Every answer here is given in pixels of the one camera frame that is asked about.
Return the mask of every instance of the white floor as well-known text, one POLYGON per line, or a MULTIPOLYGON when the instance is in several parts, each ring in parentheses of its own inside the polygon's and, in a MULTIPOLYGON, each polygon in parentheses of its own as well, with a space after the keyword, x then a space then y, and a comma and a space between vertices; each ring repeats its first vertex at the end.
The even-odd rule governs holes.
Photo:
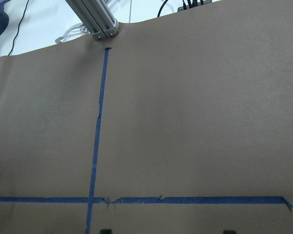
MULTIPOLYGON (((119 22, 134 23, 155 18, 163 1, 111 0, 108 6, 119 22)), ((11 0, 5 4, 4 10, 9 15, 10 22, 0 36, 0 57, 8 55, 12 48, 13 38, 17 33, 26 2, 26 0, 11 0)), ((169 0, 161 16, 177 12, 180 6, 182 6, 182 0, 169 0)), ((80 22, 81 20, 65 0, 29 0, 12 55, 54 45, 56 38, 62 36, 72 25, 80 22)), ((68 36, 66 40, 82 35, 83 33, 75 33, 68 36)))

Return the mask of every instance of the horizontal blue tape line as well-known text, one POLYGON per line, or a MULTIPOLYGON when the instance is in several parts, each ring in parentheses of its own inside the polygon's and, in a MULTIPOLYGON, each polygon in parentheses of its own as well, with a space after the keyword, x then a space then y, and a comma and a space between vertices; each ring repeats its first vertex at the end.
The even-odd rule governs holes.
MULTIPOLYGON (((0 197, 0 202, 88 203, 88 197, 0 197)), ((92 203, 106 204, 286 204, 293 205, 282 196, 218 196, 218 197, 121 197, 110 201, 94 197, 92 203)))

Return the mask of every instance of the vertical blue tape line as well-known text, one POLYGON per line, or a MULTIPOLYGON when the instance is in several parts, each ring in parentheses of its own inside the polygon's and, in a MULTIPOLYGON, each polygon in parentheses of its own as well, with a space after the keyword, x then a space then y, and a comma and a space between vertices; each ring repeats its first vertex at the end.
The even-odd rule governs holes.
POLYGON ((97 118, 96 133, 95 133, 95 139, 94 139, 93 162, 92 162, 92 170, 91 170, 90 189, 89 189, 89 197, 88 197, 88 210, 87 210, 87 223, 86 223, 85 234, 89 234, 90 225, 91 225, 94 185, 96 182, 97 161, 98 161, 98 151, 99 151, 102 107, 103 107, 103 99, 104 99, 105 78, 106 78, 106 70, 107 70, 108 51, 110 49, 111 48, 109 47, 106 48, 105 55, 104 55, 100 97, 99 97, 99 115, 97 118))

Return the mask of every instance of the blue tape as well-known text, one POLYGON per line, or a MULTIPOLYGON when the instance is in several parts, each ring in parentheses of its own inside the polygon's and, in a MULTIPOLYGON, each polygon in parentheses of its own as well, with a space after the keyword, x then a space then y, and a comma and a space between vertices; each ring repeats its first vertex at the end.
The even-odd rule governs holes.
POLYGON ((91 225, 92 204, 93 204, 93 196, 94 196, 94 185, 96 182, 96 172, 97 172, 97 161, 98 161, 98 151, 99 151, 102 108, 103 108, 103 99, 104 99, 105 78, 106 78, 106 70, 107 70, 108 51, 110 49, 111 48, 109 48, 109 47, 105 48, 105 55, 104 55, 100 97, 99 97, 99 115, 97 118, 96 133, 95 133, 95 139, 94 139, 93 162, 92 162, 92 170, 91 170, 90 189, 89 189, 89 198, 88 198, 88 210, 87 210, 87 223, 86 223, 85 234, 89 234, 90 225, 91 225))
MULTIPOLYGON (((88 197, 0 197, 0 202, 88 203, 88 197)), ((92 198, 92 204, 285 204, 293 205, 282 196, 217 196, 217 197, 121 197, 110 201, 92 198)))

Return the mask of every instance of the metal bracket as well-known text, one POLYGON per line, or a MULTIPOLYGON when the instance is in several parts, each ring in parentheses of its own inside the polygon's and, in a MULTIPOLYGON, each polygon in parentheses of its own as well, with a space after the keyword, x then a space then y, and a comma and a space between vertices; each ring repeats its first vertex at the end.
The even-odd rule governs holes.
POLYGON ((118 21, 104 0, 66 0, 94 39, 101 40, 118 34, 118 21))

